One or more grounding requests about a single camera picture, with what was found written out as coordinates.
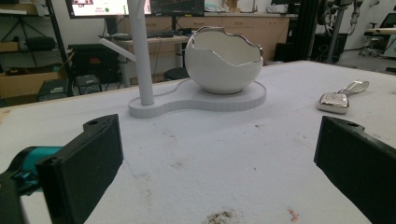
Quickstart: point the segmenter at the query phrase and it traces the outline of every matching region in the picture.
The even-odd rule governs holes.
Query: white table
[[[324,92],[370,81],[345,115],[316,109]],[[347,119],[396,147],[396,77],[311,62],[265,66],[266,102],[243,112],[128,114],[137,88],[2,109],[0,171],[29,146],[63,146],[82,124],[119,114],[124,163],[86,223],[363,224],[368,219],[313,162],[322,116]],[[154,85],[172,89],[176,82]],[[31,223],[50,223],[42,193],[22,198]]]

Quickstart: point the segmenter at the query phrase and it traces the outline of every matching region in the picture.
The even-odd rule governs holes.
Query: white base
[[[233,112],[255,108],[265,102],[266,89],[259,82],[252,82],[234,94],[214,94],[204,91],[192,79],[181,81],[174,90],[156,95],[153,105],[141,105],[140,98],[129,103],[131,116],[151,119],[181,109]]]

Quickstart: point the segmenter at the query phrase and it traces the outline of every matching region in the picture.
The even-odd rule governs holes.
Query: white stand
[[[134,40],[134,52],[136,56],[104,38],[100,39],[99,43],[136,62],[140,103],[142,105],[152,105],[154,104],[154,96],[149,65],[149,46],[144,6],[144,0],[128,0],[128,10],[130,12],[129,21],[131,23],[132,39]]]
[[[157,102],[154,104],[144,4],[144,0],[128,0],[136,56],[106,39],[99,41],[136,62],[140,97],[129,103],[129,111],[132,116],[149,119],[180,109],[232,112],[248,110],[264,103],[266,89],[258,82],[251,83],[238,93],[221,95],[206,92],[191,79],[186,79],[180,82],[174,90],[157,95]],[[177,52],[181,56],[181,49],[178,49]]]
[[[219,112],[243,111],[265,102],[266,89],[259,82],[234,94],[214,94],[204,91],[192,79],[180,82],[168,93],[155,96],[154,105],[141,105],[135,98],[129,103],[129,113],[140,119],[151,119],[162,114],[182,109],[201,109]]]

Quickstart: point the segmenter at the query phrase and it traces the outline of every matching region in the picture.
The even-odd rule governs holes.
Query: black stool
[[[163,73],[163,79],[165,81],[178,80],[188,77],[190,76],[185,67],[172,68]]]

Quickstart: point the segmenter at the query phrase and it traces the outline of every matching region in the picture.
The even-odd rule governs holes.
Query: chair
[[[370,24],[372,25],[372,29],[374,29],[376,26],[376,23],[370,22]],[[375,35],[373,32],[364,32],[364,37],[366,39],[366,43],[368,42],[368,45],[361,49],[361,52],[359,52],[359,55],[361,55],[361,56],[373,55],[374,57],[378,57],[378,55],[380,53],[382,53],[382,50],[376,49],[375,44],[377,44],[379,41],[383,40],[384,36]]]

